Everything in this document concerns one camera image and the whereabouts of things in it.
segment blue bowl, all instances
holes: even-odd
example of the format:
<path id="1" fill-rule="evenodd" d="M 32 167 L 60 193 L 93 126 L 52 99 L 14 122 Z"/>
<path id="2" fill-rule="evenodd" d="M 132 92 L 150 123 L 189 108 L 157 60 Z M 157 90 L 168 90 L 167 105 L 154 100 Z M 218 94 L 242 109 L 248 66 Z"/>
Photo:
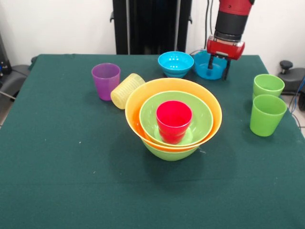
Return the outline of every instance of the blue bowl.
<path id="1" fill-rule="evenodd" d="M 213 69 L 208 69 L 210 57 L 211 55 L 207 53 L 207 51 L 197 53 L 194 56 L 195 71 L 201 78 L 207 80 L 218 80 L 223 75 L 227 61 L 225 59 L 214 57 Z"/>
<path id="2" fill-rule="evenodd" d="M 182 78 L 194 65 L 194 59 L 184 52 L 165 52 L 158 59 L 167 77 Z"/>

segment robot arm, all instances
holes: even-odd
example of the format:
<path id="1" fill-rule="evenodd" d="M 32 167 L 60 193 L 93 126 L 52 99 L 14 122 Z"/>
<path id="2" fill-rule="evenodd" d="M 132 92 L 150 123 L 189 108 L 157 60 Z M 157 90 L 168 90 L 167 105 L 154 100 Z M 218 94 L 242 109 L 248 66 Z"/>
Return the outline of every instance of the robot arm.
<path id="1" fill-rule="evenodd" d="M 241 41 L 248 15 L 254 0 L 219 0 L 219 11 L 214 36 L 210 36 L 207 52 L 211 54 L 209 69 L 213 69 L 215 56 L 225 58 L 227 67 L 223 73 L 226 79 L 231 60 L 238 60 L 244 51 Z"/>

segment green cup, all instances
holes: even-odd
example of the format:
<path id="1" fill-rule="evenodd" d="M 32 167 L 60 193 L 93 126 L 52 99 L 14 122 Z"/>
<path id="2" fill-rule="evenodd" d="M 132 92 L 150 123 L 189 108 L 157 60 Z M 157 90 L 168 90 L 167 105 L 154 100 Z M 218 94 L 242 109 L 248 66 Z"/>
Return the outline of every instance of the green cup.
<path id="1" fill-rule="evenodd" d="M 287 106 L 274 95 L 262 94 L 253 100 L 250 129 L 261 137 L 272 135 L 283 118 Z"/>
<path id="2" fill-rule="evenodd" d="M 285 87 L 285 83 L 279 77 L 270 74 L 257 75 L 254 78 L 253 94 L 271 94 L 279 97 Z"/>

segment bowl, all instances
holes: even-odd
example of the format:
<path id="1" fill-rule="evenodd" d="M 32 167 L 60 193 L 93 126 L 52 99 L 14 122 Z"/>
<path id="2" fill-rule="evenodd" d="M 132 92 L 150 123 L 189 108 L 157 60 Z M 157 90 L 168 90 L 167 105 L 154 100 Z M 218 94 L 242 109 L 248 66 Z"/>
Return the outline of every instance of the bowl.
<path id="1" fill-rule="evenodd" d="M 193 112 L 189 131 L 176 145 L 162 141 L 156 120 L 158 106 L 168 100 L 181 101 L 187 104 Z M 202 141 L 209 134 L 213 127 L 213 115 L 208 105 L 197 96 L 181 91 L 167 91 L 153 95 L 144 102 L 140 109 L 140 124 L 154 143 L 169 147 L 186 147 Z"/>
<path id="2" fill-rule="evenodd" d="M 167 77 L 182 78 L 194 65 L 194 59 L 184 52 L 165 52 L 158 58 L 158 63 Z"/>
<path id="3" fill-rule="evenodd" d="M 211 55 L 207 51 L 202 51 L 194 56 L 195 72 L 204 79 L 218 80 L 222 77 L 224 69 L 227 65 L 225 59 L 214 57 L 213 69 L 208 69 Z"/>
<path id="4" fill-rule="evenodd" d="M 165 150 L 159 150 L 156 149 L 150 145 L 148 145 L 146 142 L 144 142 L 144 145 L 146 146 L 146 148 L 155 156 L 157 156 L 158 158 L 161 158 L 165 161 L 178 161 L 181 160 L 183 158 L 186 158 L 187 156 L 191 155 L 193 152 L 196 151 L 196 149 L 198 149 L 198 147 L 192 148 L 192 149 L 188 149 L 188 150 L 184 150 L 181 152 L 167 152 Z"/>
<path id="5" fill-rule="evenodd" d="M 164 91 L 187 92 L 197 96 L 209 106 L 213 114 L 213 127 L 205 139 L 192 146 L 185 147 L 161 146 L 152 142 L 150 139 L 146 139 L 145 132 L 140 124 L 140 108 L 149 97 Z M 197 83 L 184 79 L 162 78 L 144 83 L 135 89 L 133 93 L 131 93 L 126 103 L 125 116 L 130 128 L 148 145 L 158 150 L 165 150 L 167 152 L 182 152 L 184 150 L 189 150 L 200 146 L 201 144 L 209 141 L 219 130 L 223 115 L 217 99 L 206 88 Z"/>

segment cup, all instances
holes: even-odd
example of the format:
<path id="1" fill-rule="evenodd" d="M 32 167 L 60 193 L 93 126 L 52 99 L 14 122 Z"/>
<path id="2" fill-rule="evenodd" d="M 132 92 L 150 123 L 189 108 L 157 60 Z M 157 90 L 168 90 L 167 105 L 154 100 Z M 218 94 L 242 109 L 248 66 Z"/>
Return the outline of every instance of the cup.
<path id="1" fill-rule="evenodd" d="M 257 75 L 254 78 L 253 93 L 255 96 L 270 94 L 279 97 L 285 83 L 279 77 L 270 74 Z"/>
<path id="2" fill-rule="evenodd" d="M 111 100 L 120 109 L 125 109 L 126 102 L 130 94 L 140 85 L 144 84 L 144 79 L 138 74 L 131 73 L 112 92 Z"/>
<path id="3" fill-rule="evenodd" d="M 183 139 L 193 113 L 185 103 L 166 101 L 157 108 L 156 116 L 162 140 L 175 145 Z"/>
<path id="4" fill-rule="evenodd" d="M 262 94 L 253 100 L 250 129 L 261 137 L 267 137 L 274 133 L 287 106 L 285 102 L 274 95 Z"/>
<path id="5" fill-rule="evenodd" d="M 99 98 L 111 100 L 110 93 L 120 83 L 121 70 L 113 63 L 101 63 L 92 68 L 92 76 Z"/>

